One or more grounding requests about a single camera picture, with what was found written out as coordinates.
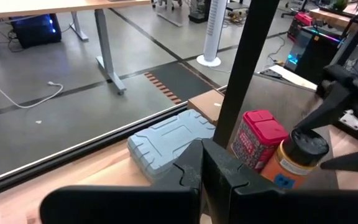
jar label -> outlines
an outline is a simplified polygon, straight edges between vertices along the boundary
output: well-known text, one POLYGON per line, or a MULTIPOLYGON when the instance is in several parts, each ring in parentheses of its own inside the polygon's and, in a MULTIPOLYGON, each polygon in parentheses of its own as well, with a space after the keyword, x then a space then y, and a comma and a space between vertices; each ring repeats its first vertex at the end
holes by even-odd
POLYGON ((286 160, 284 157, 280 161, 280 165, 287 171, 296 175, 308 175, 311 169, 302 169, 301 167, 293 165, 291 162, 286 160))

gray concrete floor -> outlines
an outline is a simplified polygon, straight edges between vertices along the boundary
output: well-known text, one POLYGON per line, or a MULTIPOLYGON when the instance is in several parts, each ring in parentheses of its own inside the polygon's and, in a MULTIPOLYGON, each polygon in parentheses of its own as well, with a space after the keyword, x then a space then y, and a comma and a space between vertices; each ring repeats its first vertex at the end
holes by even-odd
MULTIPOLYGON (((182 9, 185 21, 182 28, 157 17, 151 6, 117 11, 181 58, 203 51, 206 23, 188 23, 186 7, 182 9)), ((281 19, 281 13, 277 12, 269 34, 288 30, 291 18, 281 19)), ((175 60, 113 12, 105 10, 105 14, 119 76, 175 60)), ((71 22, 71 14, 59 14, 58 18, 60 27, 65 30, 71 22)), ((143 75, 124 79, 128 90, 124 96, 115 95, 111 85, 103 83, 105 78, 94 59, 100 54, 100 46, 93 11, 79 12, 78 18, 89 42, 81 42, 68 30, 63 33, 61 43, 32 47, 20 53, 11 53, 6 44, 0 44, 0 88, 18 103, 54 93, 56 88, 48 86, 48 81, 64 84, 65 91, 102 82, 29 110, 0 114, 0 174, 173 106, 143 75)), ((7 32, 10 28, 1 26, 0 29, 7 32)), ((241 32, 241 27, 225 28, 220 48, 237 45, 241 32)), ((266 40, 257 70, 270 63, 267 55, 276 51, 281 43, 279 38, 266 40)), ((284 59, 290 47, 291 42, 286 39, 285 46, 273 57, 284 59)), ((220 52, 223 63, 217 69, 230 70, 235 52, 220 52)), ((190 64, 216 83, 227 83, 228 73, 201 67, 195 61, 190 64)), ((0 94, 0 109, 7 106, 11 103, 0 94)))

desk surface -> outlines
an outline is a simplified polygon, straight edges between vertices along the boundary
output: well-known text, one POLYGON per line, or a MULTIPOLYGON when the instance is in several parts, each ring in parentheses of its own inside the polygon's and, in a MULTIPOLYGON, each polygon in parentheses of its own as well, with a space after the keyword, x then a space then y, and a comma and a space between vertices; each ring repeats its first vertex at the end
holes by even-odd
MULTIPOLYGON (((356 10, 356 3, 348 5, 344 10, 344 12, 348 12, 351 14, 358 14, 358 10, 356 10)), ((315 19, 323 20, 333 27, 339 27, 342 29, 344 29, 350 21, 350 18, 346 16, 340 16, 338 14, 322 11, 320 9, 311 10, 310 16, 315 19)), ((353 24, 351 26, 351 30, 356 30, 357 28, 358 28, 357 24, 353 24)))
MULTIPOLYGON (((242 110, 269 109, 290 129, 300 119, 311 95, 310 91, 254 76, 242 110), (260 89, 269 91, 261 93, 260 89)), ((329 157, 358 151, 358 141, 335 127, 325 127, 321 134, 331 139, 329 157)), ((313 172, 306 188, 358 189, 358 173, 319 169, 313 172)), ((0 224, 40 223, 38 209, 42 199, 52 190, 73 184, 149 185, 150 182, 131 159, 126 141, 122 141, 1 193, 0 224)), ((202 223, 211 220, 204 216, 202 223)))
POLYGON ((149 0, 0 0, 0 18, 150 4, 149 0))

